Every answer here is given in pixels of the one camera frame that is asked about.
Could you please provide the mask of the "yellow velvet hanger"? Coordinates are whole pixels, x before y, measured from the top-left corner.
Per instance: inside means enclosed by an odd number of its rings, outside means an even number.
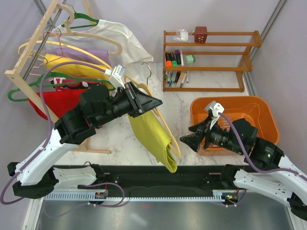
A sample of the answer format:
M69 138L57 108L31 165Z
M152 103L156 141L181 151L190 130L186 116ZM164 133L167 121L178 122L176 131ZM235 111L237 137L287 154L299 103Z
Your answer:
M135 87L137 87L138 89L142 89L146 92L146 96L147 97L151 97L153 98L151 103L154 103L156 105L155 108L152 107L153 109L153 112L154 114L160 118L160 120L162 121L164 127L166 128L167 132L169 133L171 139L172 139L172 143L170 144L170 148L171 150L174 152L174 154L178 157L178 158L181 158L181 151L180 151L180 148L179 148L179 145L178 145L178 142L176 141L176 138L174 137L172 131L170 130L168 124L166 123L165 119L163 118L160 110L158 109L158 102L160 101L160 105L162 104L162 101L161 100L158 100L157 98L154 98L154 94L152 93L152 91L150 90L149 88L149 85L148 85L148 79L151 77L152 75L152 70L151 70L151 67L150 65L147 63L147 62L142 62L141 63L142 65L146 65L148 67L148 70L149 70L149 76L146 77L146 83L144 82L137 82L136 80L134 80L132 77L130 77L128 74L125 74L124 75L124 81L125 83L128 82L128 80L130 82L132 82Z

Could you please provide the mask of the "yellow-green trousers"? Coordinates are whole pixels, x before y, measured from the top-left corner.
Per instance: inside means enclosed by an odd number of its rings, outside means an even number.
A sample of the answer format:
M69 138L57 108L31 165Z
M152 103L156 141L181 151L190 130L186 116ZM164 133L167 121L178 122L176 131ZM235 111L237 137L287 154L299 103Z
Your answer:
M171 173L177 171L172 138L152 111L136 118L128 117L136 139Z

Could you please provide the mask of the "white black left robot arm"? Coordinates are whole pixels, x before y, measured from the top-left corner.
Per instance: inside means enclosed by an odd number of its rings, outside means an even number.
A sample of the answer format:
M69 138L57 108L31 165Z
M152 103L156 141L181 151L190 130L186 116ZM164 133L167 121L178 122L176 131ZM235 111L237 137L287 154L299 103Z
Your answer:
M96 129L123 116L138 117L162 101L141 92L128 82L115 96L105 85L94 85L80 94L80 101L52 126L50 134L35 152L20 163L10 163L10 176L15 196L38 199L54 189L77 187L101 188L105 175L99 165L63 169L54 164L67 152L96 134Z

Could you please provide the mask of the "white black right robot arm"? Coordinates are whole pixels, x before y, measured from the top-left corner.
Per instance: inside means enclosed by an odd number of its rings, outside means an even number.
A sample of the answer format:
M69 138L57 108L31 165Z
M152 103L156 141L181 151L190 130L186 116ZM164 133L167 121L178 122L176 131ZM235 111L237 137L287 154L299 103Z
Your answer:
M189 127L191 134L180 137L180 141L198 152L201 143L204 149L211 144L244 156L244 161L261 174L277 179L271 182L256 177L244 169L227 164L220 174L220 184L227 189L251 190L286 207L297 217L307 219L307 176L299 170L272 142L258 137L258 129L246 119L231 121L229 129L212 124L210 117Z

